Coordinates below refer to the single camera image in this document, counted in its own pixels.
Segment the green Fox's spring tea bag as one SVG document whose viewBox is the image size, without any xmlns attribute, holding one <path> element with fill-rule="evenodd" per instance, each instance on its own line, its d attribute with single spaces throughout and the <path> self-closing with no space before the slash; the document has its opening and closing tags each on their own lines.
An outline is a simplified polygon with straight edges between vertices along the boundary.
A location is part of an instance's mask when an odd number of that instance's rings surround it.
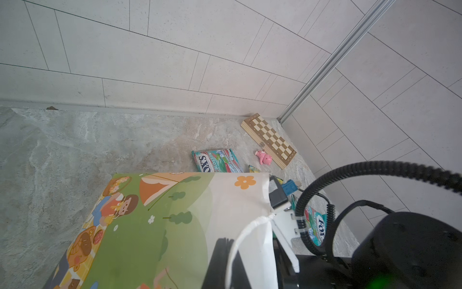
<svg viewBox="0 0 462 289">
<path fill-rule="evenodd" d="M 252 165 L 249 165 L 249 172 L 250 173 L 261 173 L 261 171 L 257 167 L 252 166 Z"/>
</svg>

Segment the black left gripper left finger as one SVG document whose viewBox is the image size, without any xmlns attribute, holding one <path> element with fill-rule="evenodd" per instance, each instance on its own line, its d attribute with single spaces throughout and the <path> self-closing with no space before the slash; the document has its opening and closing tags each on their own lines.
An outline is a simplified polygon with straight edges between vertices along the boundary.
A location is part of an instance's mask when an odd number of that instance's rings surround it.
<svg viewBox="0 0 462 289">
<path fill-rule="evenodd" d="M 219 238 L 203 280 L 202 289 L 225 289 L 227 260 L 233 239 Z"/>
</svg>

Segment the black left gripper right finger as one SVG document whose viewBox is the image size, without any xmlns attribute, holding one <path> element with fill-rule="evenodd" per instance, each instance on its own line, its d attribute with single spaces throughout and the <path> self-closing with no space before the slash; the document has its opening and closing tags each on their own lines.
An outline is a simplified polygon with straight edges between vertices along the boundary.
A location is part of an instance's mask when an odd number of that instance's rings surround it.
<svg viewBox="0 0 462 289">
<path fill-rule="evenodd" d="M 239 252 L 237 252 L 232 263 L 231 289 L 251 289 L 249 278 Z"/>
</svg>

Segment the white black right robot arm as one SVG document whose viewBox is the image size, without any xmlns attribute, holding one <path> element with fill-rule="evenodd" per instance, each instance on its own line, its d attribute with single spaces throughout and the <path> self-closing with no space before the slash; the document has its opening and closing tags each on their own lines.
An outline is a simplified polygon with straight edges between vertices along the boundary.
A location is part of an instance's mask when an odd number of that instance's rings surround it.
<svg viewBox="0 0 462 289">
<path fill-rule="evenodd" d="M 310 184 L 295 206 L 302 242 L 310 252 L 298 256 L 299 273 L 289 271 L 277 253 L 278 285 L 282 289 L 459 289 L 462 286 L 462 234 L 435 218 L 395 212 L 384 205 L 360 200 L 340 214 L 327 209 L 327 235 L 320 245 L 309 237 L 303 210 L 322 190 L 338 181 L 384 175 L 422 181 L 460 195 L 458 173 L 402 161 L 366 161 L 334 169 Z M 385 217 L 366 236 L 350 258 L 336 257 L 333 243 L 343 219 L 355 208 L 370 207 Z"/>
</svg>

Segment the teal Fox's candy bag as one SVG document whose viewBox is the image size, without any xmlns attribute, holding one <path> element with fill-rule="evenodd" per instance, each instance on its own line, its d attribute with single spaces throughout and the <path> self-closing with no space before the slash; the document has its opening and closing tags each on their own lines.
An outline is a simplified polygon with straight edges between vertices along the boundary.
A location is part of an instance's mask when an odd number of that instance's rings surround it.
<svg viewBox="0 0 462 289">
<path fill-rule="evenodd" d="M 192 158 L 202 173 L 244 173 L 231 149 L 192 151 Z"/>
<path fill-rule="evenodd" d="M 327 215 L 321 214 L 310 205 L 307 205 L 304 210 L 304 218 L 310 239 L 316 246 L 321 246 L 326 236 Z"/>
</svg>

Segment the white illustrated paper bag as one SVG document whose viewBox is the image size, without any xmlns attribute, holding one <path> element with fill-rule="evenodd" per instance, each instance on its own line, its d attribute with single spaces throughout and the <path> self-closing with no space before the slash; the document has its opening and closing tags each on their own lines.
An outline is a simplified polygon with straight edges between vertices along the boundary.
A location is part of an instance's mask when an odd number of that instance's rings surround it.
<svg viewBox="0 0 462 289">
<path fill-rule="evenodd" d="M 199 289 L 219 238 L 270 216 L 267 173 L 116 174 L 47 289 Z"/>
</svg>

